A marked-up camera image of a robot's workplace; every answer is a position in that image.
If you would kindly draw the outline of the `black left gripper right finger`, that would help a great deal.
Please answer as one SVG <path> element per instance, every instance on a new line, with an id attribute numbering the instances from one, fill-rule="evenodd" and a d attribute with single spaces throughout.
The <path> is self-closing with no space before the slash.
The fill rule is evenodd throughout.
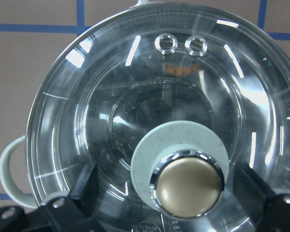
<path id="1" fill-rule="evenodd" d="M 234 169 L 233 192 L 256 232 L 290 232 L 290 193 L 275 192 L 250 166 Z"/>

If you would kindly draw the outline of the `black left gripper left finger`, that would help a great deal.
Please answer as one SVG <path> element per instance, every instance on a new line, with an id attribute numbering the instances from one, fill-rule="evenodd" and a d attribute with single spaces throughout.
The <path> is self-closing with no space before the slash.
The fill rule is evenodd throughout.
<path id="1" fill-rule="evenodd" d="M 70 191 L 53 193 L 41 205 L 48 232 L 97 232 L 98 222 L 92 216 L 98 194 L 96 164 L 83 167 Z"/>

